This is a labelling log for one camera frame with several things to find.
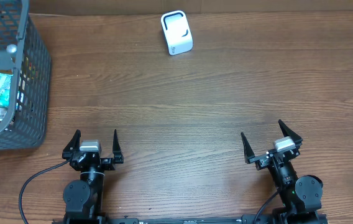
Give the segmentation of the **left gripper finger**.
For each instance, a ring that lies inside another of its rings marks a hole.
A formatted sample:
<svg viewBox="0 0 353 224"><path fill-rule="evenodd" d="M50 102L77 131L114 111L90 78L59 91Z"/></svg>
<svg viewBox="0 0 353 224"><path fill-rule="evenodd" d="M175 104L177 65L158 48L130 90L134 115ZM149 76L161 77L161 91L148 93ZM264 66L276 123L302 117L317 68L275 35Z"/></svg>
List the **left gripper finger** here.
<svg viewBox="0 0 353 224"><path fill-rule="evenodd" d="M81 131L77 129L69 141L69 143L65 146L62 151L62 158L65 160L69 160L73 157L74 153L80 148L80 137Z"/></svg>
<svg viewBox="0 0 353 224"><path fill-rule="evenodd" d="M113 157L114 164L123 164L124 163L124 156L121 151L121 147L119 144L119 139L118 139L116 129L114 130L112 153L114 155L114 157Z"/></svg>

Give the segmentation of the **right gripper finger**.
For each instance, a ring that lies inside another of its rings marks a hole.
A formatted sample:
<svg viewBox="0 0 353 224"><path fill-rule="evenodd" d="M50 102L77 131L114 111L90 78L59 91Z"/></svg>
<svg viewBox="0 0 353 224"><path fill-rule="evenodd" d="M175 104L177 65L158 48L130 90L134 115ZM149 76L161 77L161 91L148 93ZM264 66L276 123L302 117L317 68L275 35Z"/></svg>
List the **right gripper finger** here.
<svg viewBox="0 0 353 224"><path fill-rule="evenodd" d="M296 146L302 145L303 138L300 135L292 131L281 119L278 120L278 124L285 137L290 137Z"/></svg>
<svg viewBox="0 0 353 224"><path fill-rule="evenodd" d="M252 163L252 159L255 157L255 154L243 132L241 132L241 138L244 145L244 160L246 164Z"/></svg>

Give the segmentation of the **yellow oil bottle grey cap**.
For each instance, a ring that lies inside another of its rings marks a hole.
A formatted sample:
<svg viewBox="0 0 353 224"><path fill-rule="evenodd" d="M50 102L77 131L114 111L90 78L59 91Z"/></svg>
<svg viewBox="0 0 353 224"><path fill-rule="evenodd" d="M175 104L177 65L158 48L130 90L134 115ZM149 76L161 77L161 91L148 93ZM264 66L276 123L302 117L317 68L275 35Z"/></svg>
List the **yellow oil bottle grey cap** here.
<svg viewBox="0 0 353 224"><path fill-rule="evenodd" d="M6 47L6 52L10 55L12 61L15 62L16 55L17 55L17 45L16 44L9 44Z"/></svg>

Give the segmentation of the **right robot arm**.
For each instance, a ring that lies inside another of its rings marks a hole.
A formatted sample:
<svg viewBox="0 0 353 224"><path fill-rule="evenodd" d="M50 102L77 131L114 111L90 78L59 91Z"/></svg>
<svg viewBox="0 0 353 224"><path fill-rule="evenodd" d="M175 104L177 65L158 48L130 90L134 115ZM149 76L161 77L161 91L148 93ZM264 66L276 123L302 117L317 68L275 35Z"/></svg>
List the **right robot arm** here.
<svg viewBox="0 0 353 224"><path fill-rule="evenodd" d="M291 160L300 155L303 139L282 120L278 120L283 137L273 142L273 149L256 156L246 136L241 133L246 164L257 170L268 169L276 192L255 215L243 215L242 223L327 223L320 215L323 182L315 175L298 177Z"/></svg>

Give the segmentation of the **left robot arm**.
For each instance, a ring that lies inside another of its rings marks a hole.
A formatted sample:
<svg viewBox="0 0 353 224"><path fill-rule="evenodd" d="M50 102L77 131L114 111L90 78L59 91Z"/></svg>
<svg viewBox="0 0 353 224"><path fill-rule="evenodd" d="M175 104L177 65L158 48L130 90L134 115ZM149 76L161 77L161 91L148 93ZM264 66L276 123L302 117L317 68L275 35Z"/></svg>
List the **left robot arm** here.
<svg viewBox="0 0 353 224"><path fill-rule="evenodd" d="M112 157L101 157L98 140L81 141L80 137L81 131L76 130L62 152L62 158L80 173L79 179L64 188L63 223L109 223L108 216L102 212L105 172L124 162L117 132L113 135Z"/></svg>

